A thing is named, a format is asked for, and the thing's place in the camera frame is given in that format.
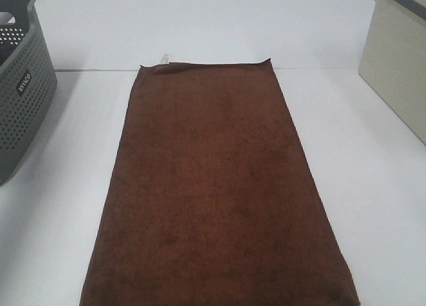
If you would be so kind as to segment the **brown towel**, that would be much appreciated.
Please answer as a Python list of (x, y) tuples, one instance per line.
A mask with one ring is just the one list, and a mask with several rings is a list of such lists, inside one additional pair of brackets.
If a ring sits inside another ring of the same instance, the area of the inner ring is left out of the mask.
[(141, 67), (81, 305), (359, 305), (270, 61)]

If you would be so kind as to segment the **grey perforated plastic basket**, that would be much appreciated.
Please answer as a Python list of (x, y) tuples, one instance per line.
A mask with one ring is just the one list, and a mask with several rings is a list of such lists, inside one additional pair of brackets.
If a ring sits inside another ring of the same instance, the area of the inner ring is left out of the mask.
[(1, 0), (14, 23), (1, 24), (1, 183), (14, 174), (39, 130), (57, 77), (36, 0)]

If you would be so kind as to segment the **beige storage box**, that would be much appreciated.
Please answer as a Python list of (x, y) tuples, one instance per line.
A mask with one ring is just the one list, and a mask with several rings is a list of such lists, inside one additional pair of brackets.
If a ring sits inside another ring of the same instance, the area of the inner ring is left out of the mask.
[(425, 0), (376, 0), (359, 75), (425, 140)]

